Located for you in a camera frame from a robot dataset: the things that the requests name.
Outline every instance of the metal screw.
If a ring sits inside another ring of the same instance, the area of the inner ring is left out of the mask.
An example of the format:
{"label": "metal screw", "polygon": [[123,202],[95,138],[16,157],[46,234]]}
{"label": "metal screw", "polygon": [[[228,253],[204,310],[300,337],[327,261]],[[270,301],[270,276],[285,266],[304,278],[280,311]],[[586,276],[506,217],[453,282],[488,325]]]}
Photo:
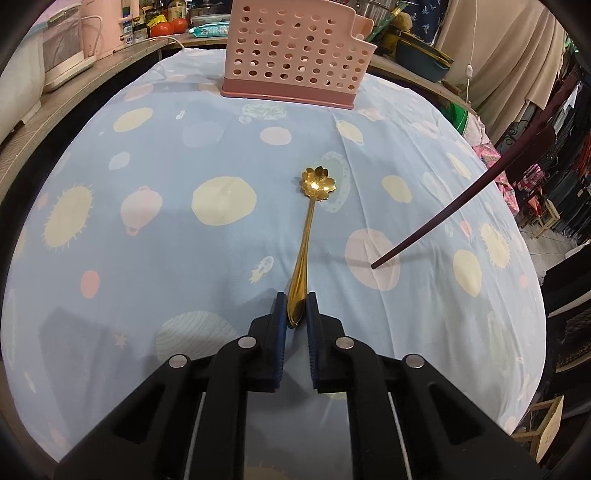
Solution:
{"label": "metal screw", "polygon": [[168,361],[168,364],[173,368],[182,368],[187,365],[187,357],[184,355],[175,355]]}
{"label": "metal screw", "polygon": [[406,363],[410,368],[421,368],[425,364],[425,360],[420,355],[412,354],[407,357]]}
{"label": "metal screw", "polygon": [[336,346],[342,348],[343,350],[348,350],[349,348],[353,348],[355,342],[352,338],[349,337],[341,337],[336,339]]}
{"label": "metal screw", "polygon": [[238,346],[240,348],[252,348],[256,345],[256,338],[254,337],[242,337],[238,340]]}

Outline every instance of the pink plastic basket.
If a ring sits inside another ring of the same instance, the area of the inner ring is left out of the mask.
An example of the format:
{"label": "pink plastic basket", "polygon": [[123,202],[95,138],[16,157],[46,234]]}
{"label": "pink plastic basket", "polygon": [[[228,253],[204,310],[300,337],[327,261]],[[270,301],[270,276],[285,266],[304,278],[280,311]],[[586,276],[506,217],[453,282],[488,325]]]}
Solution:
{"label": "pink plastic basket", "polygon": [[234,0],[222,95],[352,109],[373,26],[330,0]]}

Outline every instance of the red tomato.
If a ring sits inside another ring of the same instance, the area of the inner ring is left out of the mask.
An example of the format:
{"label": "red tomato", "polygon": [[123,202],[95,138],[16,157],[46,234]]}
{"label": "red tomato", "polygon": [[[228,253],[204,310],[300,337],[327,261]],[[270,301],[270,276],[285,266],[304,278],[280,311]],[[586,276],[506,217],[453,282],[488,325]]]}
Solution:
{"label": "red tomato", "polygon": [[184,18],[175,18],[171,23],[175,33],[185,33],[189,28],[189,23]]}
{"label": "red tomato", "polygon": [[150,28],[150,36],[163,37],[164,35],[174,34],[173,26],[168,22],[162,22]]}

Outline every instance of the spoon handle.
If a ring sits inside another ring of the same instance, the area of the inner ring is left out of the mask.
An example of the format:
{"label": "spoon handle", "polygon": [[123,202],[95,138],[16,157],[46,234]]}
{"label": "spoon handle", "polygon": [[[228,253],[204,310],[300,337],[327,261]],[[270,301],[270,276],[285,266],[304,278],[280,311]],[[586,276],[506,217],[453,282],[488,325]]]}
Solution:
{"label": "spoon handle", "polygon": [[308,213],[306,214],[306,224],[304,225],[304,234],[302,235],[300,252],[297,255],[294,274],[291,277],[290,289],[287,294],[287,316],[290,321],[290,327],[297,327],[304,313],[304,302],[308,294],[308,244],[310,243],[310,231],[312,229],[312,219],[314,218],[314,205],[316,201],[310,199]]}

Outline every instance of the pink circle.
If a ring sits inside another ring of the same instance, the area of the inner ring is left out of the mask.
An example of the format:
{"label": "pink circle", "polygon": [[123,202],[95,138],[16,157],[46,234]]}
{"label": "pink circle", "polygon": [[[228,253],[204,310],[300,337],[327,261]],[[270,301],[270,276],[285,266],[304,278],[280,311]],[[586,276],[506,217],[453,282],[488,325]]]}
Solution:
{"label": "pink circle", "polygon": [[151,83],[145,83],[144,85],[134,86],[127,91],[124,100],[126,102],[133,102],[134,100],[139,100],[140,98],[145,97],[153,91],[154,85],[152,85]]}
{"label": "pink circle", "polygon": [[99,287],[99,274],[93,270],[84,272],[82,280],[80,280],[80,291],[82,292],[82,296],[90,300],[99,291]]}
{"label": "pink circle", "polygon": [[398,256],[372,270],[371,264],[394,248],[392,242],[377,230],[357,230],[349,236],[345,247],[345,261],[351,273],[362,284],[375,290],[392,290],[400,278]]}
{"label": "pink circle", "polygon": [[460,222],[460,228],[462,229],[462,232],[464,232],[464,235],[466,235],[467,238],[472,237],[472,227],[467,221],[462,220]]}

